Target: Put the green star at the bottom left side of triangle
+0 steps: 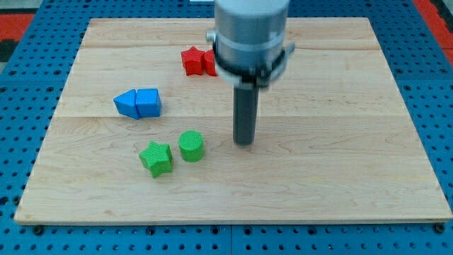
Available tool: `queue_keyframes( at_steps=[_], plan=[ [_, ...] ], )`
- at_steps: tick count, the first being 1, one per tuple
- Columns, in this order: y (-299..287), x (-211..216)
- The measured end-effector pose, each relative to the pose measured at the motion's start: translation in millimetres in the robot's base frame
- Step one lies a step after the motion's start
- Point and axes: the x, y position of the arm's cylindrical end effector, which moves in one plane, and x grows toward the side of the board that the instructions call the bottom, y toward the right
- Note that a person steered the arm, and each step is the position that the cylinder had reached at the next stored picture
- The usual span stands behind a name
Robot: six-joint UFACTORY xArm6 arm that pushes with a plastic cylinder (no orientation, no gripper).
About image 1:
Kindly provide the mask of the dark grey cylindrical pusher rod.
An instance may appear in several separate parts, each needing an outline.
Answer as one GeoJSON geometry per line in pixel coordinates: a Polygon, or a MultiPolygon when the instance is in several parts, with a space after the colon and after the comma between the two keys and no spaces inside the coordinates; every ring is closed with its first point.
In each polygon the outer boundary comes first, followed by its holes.
{"type": "Polygon", "coordinates": [[[259,90],[234,89],[233,138],[238,145],[251,145],[256,131],[259,90]]]}

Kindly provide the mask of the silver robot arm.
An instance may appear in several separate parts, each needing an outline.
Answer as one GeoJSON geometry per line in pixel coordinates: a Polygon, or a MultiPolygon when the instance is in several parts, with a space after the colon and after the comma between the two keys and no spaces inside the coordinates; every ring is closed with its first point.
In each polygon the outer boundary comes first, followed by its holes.
{"type": "Polygon", "coordinates": [[[251,145],[256,131],[259,91],[284,72],[292,43],[283,46],[289,0],[216,0],[212,43],[218,75],[234,88],[233,140],[251,145]]]}

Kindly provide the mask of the red block behind arm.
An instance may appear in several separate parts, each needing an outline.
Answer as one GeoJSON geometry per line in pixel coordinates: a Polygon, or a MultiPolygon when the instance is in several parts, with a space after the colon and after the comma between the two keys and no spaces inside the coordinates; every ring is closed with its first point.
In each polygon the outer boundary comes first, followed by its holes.
{"type": "Polygon", "coordinates": [[[213,50],[205,51],[203,55],[203,64],[206,74],[208,74],[211,77],[217,76],[213,50]]]}

